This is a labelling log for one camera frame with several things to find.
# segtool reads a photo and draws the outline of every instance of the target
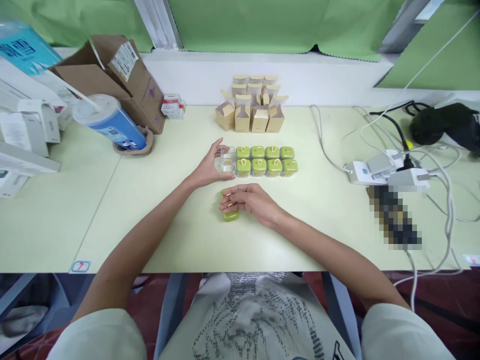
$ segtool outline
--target shirt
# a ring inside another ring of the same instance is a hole
[[[365,360],[454,357],[412,311],[376,304],[361,328]],[[48,359],[146,359],[142,335],[123,309],[70,324]],[[200,283],[160,359],[353,360],[308,284],[292,273],[215,273]]]

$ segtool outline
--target white wall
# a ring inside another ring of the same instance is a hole
[[[56,50],[64,57],[75,52],[70,48]],[[277,75],[281,85],[279,94],[290,96],[286,106],[384,107],[401,91],[374,88],[393,66],[394,56],[383,56],[380,62],[374,63],[315,53],[245,54],[157,49],[142,54],[142,58],[161,90],[165,94],[180,94],[188,105],[221,104],[220,89],[230,91],[235,74]],[[32,98],[49,92],[1,58],[0,79]],[[396,103],[415,99],[433,105],[450,96],[480,102],[480,91],[407,89]]]

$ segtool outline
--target floor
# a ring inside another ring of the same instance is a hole
[[[408,271],[387,271],[385,274],[392,282],[410,275]],[[137,323],[145,340],[148,360],[153,359],[160,311],[168,278],[168,274],[150,276],[144,283],[143,289],[133,295],[128,304],[127,311]],[[192,273],[188,277],[184,314],[188,311],[199,288],[201,278],[202,275],[199,273]],[[321,274],[306,272],[303,278],[310,284],[320,303],[327,308]],[[412,282],[407,281],[400,284],[398,290],[400,293],[410,296],[411,286]],[[360,301],[353,294],[350,294],[350,297],[355,313],[364,316],[365,310]],[[474,327],[468,330],[465,325],[463,327],[457,325],[418,302],[416,305],[417,314],[433,328],[457,360],[478,359],[480,352],[480,268],[464,271],[455,276],[423,277],[418,282],[417,299],[447,310],[450,315],[453,314],[453,317],[457,315],[470,320]],[[45,360],[62,331],[63,328],[54,330],[24,346],[19,351],[20,358],[22,360]],[[7,360],[15,360],[15,356],[11,355]]]

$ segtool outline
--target transparent plastic container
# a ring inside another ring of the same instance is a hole
[[[250,151],[251,151],[251,158],[252,159],[263,159],[263,158],[265,158],[265,148],[263,146],[252,146]]]
[[[239,146],[236,148],[237,159],[250,159],[250,148],[248,146]]]
[[[252,171],[252,163],[249,159],[238,159],[236,161],[236,175],[239,178],[249,178],[250,172]]]
[[[220,199],[224,199],[226,197],[226,195],[224,195],[224,191],[226,189],[223,189],[222,191],[220,191]],[[221,214],[223,215],[223,221],[226,222],[226,223],[229,223],[229,222],[232,222],[232,221],[235,221],[239,218],[240,216],[240,212],[237,210],[237,211],[232,211],[232,212],[228,212],[228,213],[224,213],[223,211],[221,212]]]
[[[282,161],[283,171],[280,173],[280,176],[284,178],[290,178],[299,171],[299,165],[297,160],[294,159],[285,159]]]
[[[294,148],[290,146],[282,146],[280,148],[280,157],[282,159],[293,159],[295,157]]]
[[[263,158],[254,158],[251,161],[251,175],[260,177],[267,172],[267,161]]]
[[[236,162],[234,158],[221,159],[220,171],[222,173],[235,175],[235,165]]]
[[[220,150],[220,157],[222,159],[235,159],[235,148],[233,146],[222,147]]]
[[[267,146],[265,152],[266,152],[266,158],[267,159],[279,159],[280,158],[280,149],[276,146]]]
[[[270,159],[266,162],[266,176],[269,178],[276,178],[282,172],[282,161],[280,159]]]

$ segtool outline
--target open paper box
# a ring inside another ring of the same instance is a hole
[[[105,70],[87,41],[51,71],[87,96],[106,94],[117,98],[137,125],[161,134],[165,124],[165,115],[160,111],[164,95],[140,58],[135,42],[122,35],[92,35],[91,39]]]

